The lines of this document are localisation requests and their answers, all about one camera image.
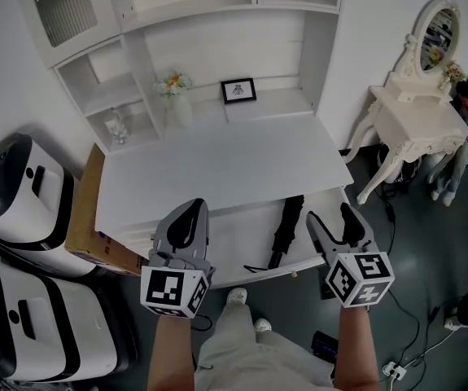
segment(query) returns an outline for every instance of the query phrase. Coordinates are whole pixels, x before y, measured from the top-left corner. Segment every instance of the vanity table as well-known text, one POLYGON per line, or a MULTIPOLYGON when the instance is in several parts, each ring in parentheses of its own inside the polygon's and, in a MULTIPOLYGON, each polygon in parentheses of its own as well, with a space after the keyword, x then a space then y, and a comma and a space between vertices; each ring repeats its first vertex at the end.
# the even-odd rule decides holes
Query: vanity table
POLYGON ((370 87, 376 100, 368 115, 359 123, 352 137, 351 151, 344 158, 353 160, 361 147, 365 134, 374 128, 389 153, 378 172, 357 197, 364 204, 370 193, 384 181, 402 161, 414 162, 420 156, 455 152, 468 137, 468 126, 450 104, 444 69, 453 58, 459 44, 460 15, 453 0, 434 0, 418 21, 414 35, 409 35, 405 53, 390 72, 385 86, 370 87), (442 38, 444 57, 433 61, 432 68, 422 69, 422 57, 431 52, 427 48, 426 31, 439 21, 451 20, 451 28, 442 38))

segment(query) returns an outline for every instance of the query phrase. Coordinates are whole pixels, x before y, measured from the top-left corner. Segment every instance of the gray floor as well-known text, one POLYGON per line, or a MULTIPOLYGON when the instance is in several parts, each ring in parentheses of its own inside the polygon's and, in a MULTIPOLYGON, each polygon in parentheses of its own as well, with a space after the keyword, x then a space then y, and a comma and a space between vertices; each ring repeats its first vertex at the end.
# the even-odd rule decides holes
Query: gray floor
MULTIPOLYGON (((368 161, 357 157, 349 166, 355 183, 347 188, 350 201, 369 180, 368 161)), ((396 272, 392 291, 400 303, 421 321, 416 344, 406 352, 404 362, 418 356, 423 349, 428 313, 444 301, 468 292, 468 169, 452 207, 433 203, 429 198, 424 171, 412 184, 409 194, 398 194, 391 203, 396 211, 396 239, 391 262, 396 272)), ((374 228, 382 250, 391 240, 391 225, 382 201, 373 194, 360 208, 374 228)), ((155 317, 138 302, 139 279, 123 278, 121 287, 133 312, 137 330, 140 363, 123 375, 99 381, 100 389, 136 391, 146 389, 148 364, 155 332, 155 317)), ((338 336, 339 305, 335 300, 321 301, 319 271, 306 270, 297 278, 284 276, 248 284, 248 304, 254 319, 268 318, 276 332, 309 349, 313 333, 320 330, 338 336)), ((228 291, 210 291, 200 309, 217 319, 228 291)), ((432 324, 429 343, 447 334, 443 329, 443 312, 432 324)), ((370 312, 378 364, 397 360, 401 350, 413 339, 416 323, 403 314, 390 297, 370 312)), ((194 352, 209 333, 194 332, 194 352)), ((417 390, 468 391, 468 330, 455 333, 446 343, 426 357, 427 371, 417 390)), ((420 378, 422 365, 410 368, 395 390, 410 389, 420 378)), ((386 389, 388 381, 383 383, 386 389)))

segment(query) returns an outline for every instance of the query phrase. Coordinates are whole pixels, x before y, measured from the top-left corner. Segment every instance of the framed picture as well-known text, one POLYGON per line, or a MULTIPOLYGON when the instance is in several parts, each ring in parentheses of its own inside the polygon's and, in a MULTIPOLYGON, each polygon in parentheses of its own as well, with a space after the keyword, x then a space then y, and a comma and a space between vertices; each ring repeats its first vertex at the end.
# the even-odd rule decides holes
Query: framed picture
POLYGON ((221 88, 223 89, 225 104, 257 100, 256 88, 253 85, 252 78, 223 81, 221 88))

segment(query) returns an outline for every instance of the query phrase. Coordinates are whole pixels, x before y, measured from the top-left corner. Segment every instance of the white wall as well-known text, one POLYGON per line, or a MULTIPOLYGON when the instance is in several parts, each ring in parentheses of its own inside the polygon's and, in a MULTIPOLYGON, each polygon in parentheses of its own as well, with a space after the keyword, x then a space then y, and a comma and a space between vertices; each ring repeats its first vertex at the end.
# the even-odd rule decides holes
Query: white wall
POLYGON ((0 0, 0 140, 25 130, 72 171, 93 144, 87 124, 40 59, 17 0, 0 0))
MULTIPOLYGON (((343 0, 335 48, 318 116, 339 149, 369 106, 368 87, 382 86, 430 0, 343 0)), ((455 60, 468 72, 468 0, 457 0, 461 45, 455 60)))

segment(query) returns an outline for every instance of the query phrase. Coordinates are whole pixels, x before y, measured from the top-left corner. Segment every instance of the beige pants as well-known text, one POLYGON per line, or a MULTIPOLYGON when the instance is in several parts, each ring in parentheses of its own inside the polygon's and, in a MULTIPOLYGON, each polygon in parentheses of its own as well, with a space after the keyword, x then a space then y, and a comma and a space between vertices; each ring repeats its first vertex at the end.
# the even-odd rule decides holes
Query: beige pants
POLYGON ((291 371, 312 385, 332 387, 333 365, 322 361, 276 332, 256 333, 247 305, 227 305, 217 320, 214 335, 201 347, 196 384, 206 384, 214 376, 239 375, 259 369, 291 371))

